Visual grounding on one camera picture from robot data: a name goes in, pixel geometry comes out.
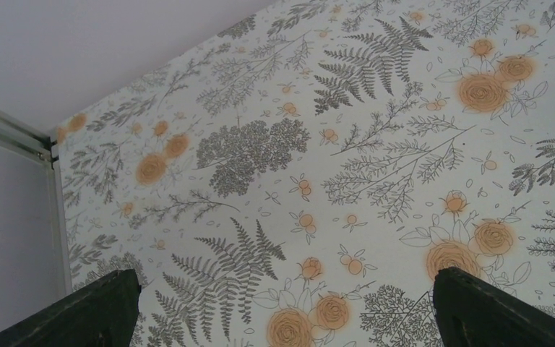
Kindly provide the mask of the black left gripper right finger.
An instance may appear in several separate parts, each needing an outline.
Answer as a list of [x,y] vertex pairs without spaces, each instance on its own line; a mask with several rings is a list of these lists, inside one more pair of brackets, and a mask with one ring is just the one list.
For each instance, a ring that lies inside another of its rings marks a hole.
[[434,280],[433,306],[445,346],[555,346],[555,318],[449,267]]

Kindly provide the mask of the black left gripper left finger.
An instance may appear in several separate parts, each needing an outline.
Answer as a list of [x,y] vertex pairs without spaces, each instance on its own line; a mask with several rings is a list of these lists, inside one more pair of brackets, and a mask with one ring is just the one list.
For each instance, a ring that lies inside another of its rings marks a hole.
[[129,346],[142,286],[114,270],[0,332],[0,346]]

